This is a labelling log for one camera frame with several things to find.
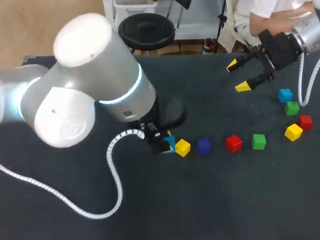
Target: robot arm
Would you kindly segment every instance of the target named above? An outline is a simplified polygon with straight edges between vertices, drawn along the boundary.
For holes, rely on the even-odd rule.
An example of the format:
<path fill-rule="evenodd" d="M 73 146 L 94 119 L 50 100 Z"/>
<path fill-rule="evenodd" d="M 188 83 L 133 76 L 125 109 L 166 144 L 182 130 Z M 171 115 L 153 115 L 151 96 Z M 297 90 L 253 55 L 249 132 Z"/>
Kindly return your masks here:
<path fill-rule="evenodd" d="M 313 54 L 320 50 L 320 0 L 313 0 L 315 12 L 292 28 L 292 33 L 283 32 L 272 36 L 266 29 L 258 37 L 261 44 L 254 46 L 250 53 L 236 58 L 227 67 L 229 72 L 242 67 L 253 58 L 260 59 L 264 71 L 236 86 L 237 91 L 254 90 L 266 80 L 272 81 L 274 72 L 296 62 L 301 54 Z"/>
<path fill-rule="evenodd" d="M 143 129 L 147 138 L 183 120 L 182 103 L 168 107 L 156 97 L 142 67 L 102 15 L 88 13 L 67 23 L 53 52 L 57 63 L 50 70 L 26 65 L 0 72 L 6 96 L 0 104 L 15 102 L 11 108 L 0 105 L 2 121 L 24 120 L 44 142 L 65 148 L 90 133 L 95 102 L 117 120 Z"/>

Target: green cube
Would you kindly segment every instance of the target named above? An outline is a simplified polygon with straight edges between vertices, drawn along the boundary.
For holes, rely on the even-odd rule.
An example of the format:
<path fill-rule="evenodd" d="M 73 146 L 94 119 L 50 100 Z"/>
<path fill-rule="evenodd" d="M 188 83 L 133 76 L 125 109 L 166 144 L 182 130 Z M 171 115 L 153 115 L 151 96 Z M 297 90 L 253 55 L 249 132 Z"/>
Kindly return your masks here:
<path fill-rule="evenodd" d="M 251 143 L 252 149 L 264 150 L 267 144 L 266 136 L 263 134 L 253 134 Z"/>
<path fill-rule="evenodd" d="M 288 101 L 284 108 L 285 115 L 294 116 L 299 112 L 299 104 L 296 101 Z"/>

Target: stool seat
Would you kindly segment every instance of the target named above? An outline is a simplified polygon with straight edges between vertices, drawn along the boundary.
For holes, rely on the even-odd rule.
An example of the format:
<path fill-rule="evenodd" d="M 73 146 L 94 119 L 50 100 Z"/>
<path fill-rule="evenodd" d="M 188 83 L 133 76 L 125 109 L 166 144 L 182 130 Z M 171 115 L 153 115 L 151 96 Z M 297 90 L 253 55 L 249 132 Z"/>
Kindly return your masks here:
<path fill-rule="evenodd" d="M 138 13 L 124 19 L 118 34 L 124 43 L 136 50 L 154 51 L 171 44 L 175 26 L 166 17 L 156 13 Z"/>

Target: white cable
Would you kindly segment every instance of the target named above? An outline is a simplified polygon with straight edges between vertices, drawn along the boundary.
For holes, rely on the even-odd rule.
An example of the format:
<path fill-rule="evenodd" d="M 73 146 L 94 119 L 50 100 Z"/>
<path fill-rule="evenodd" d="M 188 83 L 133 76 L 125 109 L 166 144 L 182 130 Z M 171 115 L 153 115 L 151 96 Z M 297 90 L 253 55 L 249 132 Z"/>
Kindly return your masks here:
<path fill-rule="evenodd" d="M 3 171 L 4 173 L 16 178 L 16 179 L 19 179 L 21 181 L 24 181 L 24 182 L 28 182 L 32 185 L 35 185 L 39 188 L 42 188 L 50 193 L 52 193 L 53 195 L 55 195 L 57 198 L 59 198 L 60 200 L 62 200 L 66 205 L 68 205 L 72 210 L 74 210 L 75 212 L 77 212 L 78 214 L 88 218 L 88 219 L 94 219 L 94 220 L 97 220 L 97 219 L 105 219 L 105 218 L 108 218 L 110 217 L 112 214 L 114 214 L 118 208 L 120 207 L 121 205 L 121 202 L 122 202 L 122 198 L 123 198 L 123 189 L 122 189 L 122 184 L 121 184 L 121 181 L 120 181 L 120 178 L 119 178 L 119 175 L 117 173 L 117 170 L 115 168 L 115 165 L 113 163 L 113 160 L 112 160 L 112 151 L 114 149 L 114 146 L 115 144 L 122 138 L 128 136 L 128 135 L 137 135 L 140 139 L 144 139 L 145 138 L 145 134 L 143 131 L 140 131 L 140 130 L 137 130 L 137 129 L 130 129 L 130 130 L 127 130 L 127 131 L 123 131 L 121 132 L 120 134 L 118 134 L 117 136 L 115 136 L 115 138 L 110 142 L 108 148 L 107 148 L 107 151 L 106 151 L 106 160 L 107 160 L 107 163 L 109 165 L 109 168 L 110 168 L 110 171 L 111 171 L 111 174 L 113 176 L 113 179 L 114 179 L 114 182 L 115 182 L 115 185 L 116 185 L 116 190 L 117 190 L 117 193 L 118 193 L 118 198 L 117 198 L 117 201 L 116 201 L 116 204 L 114 205 L 114 207 L 106 212 L 106 213 L 103 213 L 103 214 L 93 214 L 93 213 L 90 213 L 90 212 L 87 212 L 83 209 L 81 209 L 80 207 L 78 207 L 77 205 L 75 205 L 73 202 L 71 202 L 69 199 L 67 199 L 64 195 L 62 195 L 60 192 L 58 192 L 57 190 L 55 190 L 54 188 L 42 183 L 42 182 L 39 182 L 31 177 L 27 177 L 27 176 L 22 176 L 20 174 L 17 174 L 13 171 L 10 171 L 9 169 L 5 168 L 4 166 L 2 166 L 0 164 L 0 171 Z"/>
<path fill-rule="evenodd" d="M 299 98 L 299 104 L 304 107 L 308 104 L 312 86 L 314 84 L 315 78 L 317 76 L 318 70 L 320 68 L 320 59 L 316 63 L 314 70 L 312 72 L 312 75 L 310 77 L 310 81 L 308 84 L 308 88 L 306 90 L 305 99 L 302 100 L 302 78 L 303 78 L 303 72 L 304 72 L 304 64 L 305 64 L 305 54 L 302 53 L 300 57 L 300 69 L 299 69 L 299 81 L 298 81 L 298 98 Z"/>

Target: yellow cube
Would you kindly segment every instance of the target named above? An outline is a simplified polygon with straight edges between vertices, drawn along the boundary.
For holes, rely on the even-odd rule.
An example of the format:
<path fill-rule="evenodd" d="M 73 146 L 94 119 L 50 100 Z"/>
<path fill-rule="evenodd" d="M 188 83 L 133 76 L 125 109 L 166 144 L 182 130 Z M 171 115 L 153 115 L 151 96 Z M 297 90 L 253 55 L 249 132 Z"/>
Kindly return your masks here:
<path fill-rule="evenodd" d="M 302 132 L 303 129 L 301 127 L 299 127 L 297 124 L 292 124 L 286 129 L 284 135 L 291 141 L 295 141 L 300 138 Z"/>
<path fill-rule="evenodd" d="M 175 145 L 175 152 L 182 157 L 186 156 L 190 152 L 191 145 L 187 141 L 181 139 Z"/>

